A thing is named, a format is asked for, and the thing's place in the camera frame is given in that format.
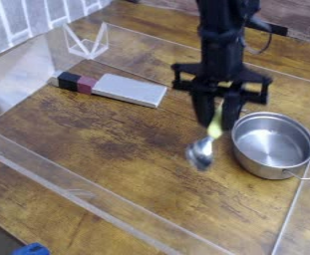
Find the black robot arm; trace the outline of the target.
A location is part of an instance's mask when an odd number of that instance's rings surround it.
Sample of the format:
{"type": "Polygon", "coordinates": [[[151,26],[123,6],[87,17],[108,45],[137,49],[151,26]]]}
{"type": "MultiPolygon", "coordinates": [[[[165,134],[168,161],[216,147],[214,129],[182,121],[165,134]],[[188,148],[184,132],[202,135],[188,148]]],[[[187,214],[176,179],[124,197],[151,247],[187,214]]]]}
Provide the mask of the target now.
{"type": "Polygon", "coordinates": [[[198,123],[207,127],[215,117],[214,99],[223,98],[220,129],[231,130],[246,102],[267,103],[271,78],[243,65],[244,26],[271,33],[254,17],[259,0],[195,0],[200,62],[175,63],[172,87],[188,91],[198,123]]]}

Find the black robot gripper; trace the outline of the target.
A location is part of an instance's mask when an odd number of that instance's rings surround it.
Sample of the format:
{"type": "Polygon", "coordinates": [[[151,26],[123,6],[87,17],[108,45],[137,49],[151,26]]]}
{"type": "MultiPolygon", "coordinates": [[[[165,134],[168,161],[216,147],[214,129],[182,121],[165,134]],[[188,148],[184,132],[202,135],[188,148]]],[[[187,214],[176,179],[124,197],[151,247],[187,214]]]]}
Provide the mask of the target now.
{"type": "Polygon", "coordinates": [[[243,65],[243,30],[200,34],[200,62],[175,63],[172,87],[191,92],[198,123],[206,128],[214,116],[214,96],[223,97],[220,127],[231,130],[242,103],[267,103],[271,79],[243,65]]]}

